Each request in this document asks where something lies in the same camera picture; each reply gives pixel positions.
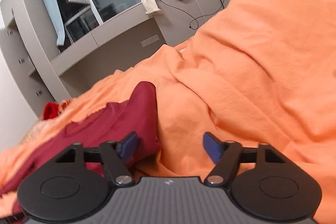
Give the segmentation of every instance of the red fabric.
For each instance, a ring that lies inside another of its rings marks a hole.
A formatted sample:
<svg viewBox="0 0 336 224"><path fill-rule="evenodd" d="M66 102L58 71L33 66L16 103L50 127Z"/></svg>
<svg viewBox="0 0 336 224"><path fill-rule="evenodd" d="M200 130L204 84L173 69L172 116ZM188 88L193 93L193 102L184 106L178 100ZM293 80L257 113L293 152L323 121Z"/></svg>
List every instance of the red fabric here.
<svg viewBox="0 0 336 224"><path fill-rule="evenodd" d="M16 175L0 190L0 195L15 191L25 177L74 142L81 142L84 147L96 147L105 141L120 141L131 131L138 134L140 144L127 166L161 149L161 143L156 138L156 91L150 82L140 82L129 100L123 103L108 103L104 109L88 116L82 122L67 125L55 138L31 154ZM100 164L88 163L86 167L102 175ZM18 208L16 203L14 211L17 212Z"/></svg>
<svg viewBox="0 0 336 224"><path fill-rule="evenodd" d="M58 116L58 104L47 103L43 110L43 120L53 119Z"/></svg>

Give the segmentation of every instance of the gray cabinet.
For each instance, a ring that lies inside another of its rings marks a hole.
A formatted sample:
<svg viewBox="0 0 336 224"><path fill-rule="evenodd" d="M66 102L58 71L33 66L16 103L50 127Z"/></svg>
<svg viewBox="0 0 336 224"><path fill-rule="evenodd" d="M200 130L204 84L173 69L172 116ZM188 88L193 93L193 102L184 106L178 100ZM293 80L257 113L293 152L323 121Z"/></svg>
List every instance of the gray cabinet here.
<svg viewBox="0 0 336 224"><path fill-rule="evenodd" d="M0 30L0 47L17 86L32 110L40 116L45 104L53 102L54 98L35 70L15 27Z"/></svg>
<svg viewBox="0 0 336 224"><path fill-rule="evenodd" d="M3 21L6 27L8 27L8 25L14 19L14 16L13 16L14 3L15 3L15 0L2 0L0 3L1 14L2 14Z"/></svg>

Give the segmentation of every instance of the gray grip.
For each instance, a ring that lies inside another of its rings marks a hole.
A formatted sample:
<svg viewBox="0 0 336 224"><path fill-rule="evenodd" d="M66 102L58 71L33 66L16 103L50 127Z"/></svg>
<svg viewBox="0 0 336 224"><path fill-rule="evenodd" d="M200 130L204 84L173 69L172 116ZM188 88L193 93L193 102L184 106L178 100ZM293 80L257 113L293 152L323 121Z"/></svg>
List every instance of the gray grip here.
<svg viewBox="0 0 336 224"><path fill-rule="evenodd" d="M115 191L96 214L76 224L267 224L238 209L220 188L199 178L144 177L129 188ZM316 224L305 219L296 224ZM26 224L41 224L28 220Z"/></svg>

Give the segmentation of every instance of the wall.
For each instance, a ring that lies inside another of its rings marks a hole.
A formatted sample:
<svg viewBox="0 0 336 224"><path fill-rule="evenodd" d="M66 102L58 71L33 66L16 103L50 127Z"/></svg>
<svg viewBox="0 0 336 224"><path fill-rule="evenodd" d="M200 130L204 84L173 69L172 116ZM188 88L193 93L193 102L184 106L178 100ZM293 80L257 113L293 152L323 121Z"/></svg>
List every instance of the wall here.
<svg viewBox="0 0 336 224"><path fill-rule="evenodd" d="M0 29L4 22L0 12ZM6 61L0 52L0 152L18 144L37 120L16 85Z"/></svg>
<svg viewBox="0 0 336 224"><path fill-rule="evenodd" d="M0 52L0 152L18 144L37 120Z"/></svg>

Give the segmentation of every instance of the orange bed sheet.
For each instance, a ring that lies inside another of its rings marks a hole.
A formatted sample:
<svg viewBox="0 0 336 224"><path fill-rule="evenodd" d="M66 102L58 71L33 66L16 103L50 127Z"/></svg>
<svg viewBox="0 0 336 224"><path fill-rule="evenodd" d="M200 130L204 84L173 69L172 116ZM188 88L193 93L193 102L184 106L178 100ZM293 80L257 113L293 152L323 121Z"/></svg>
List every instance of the orange bed sheet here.
<svg viewBox="0 0 336 224"><path fill-rule="evenodd" d="M136 164L139 174L204 178L214 166L205 131L269 142L320 183L315 219L336 223L336 0L231 0L184 45L99 81L36 141L1 154L0 187L67 123L127 100L145 80L157 88L163 148Z"/></svg>

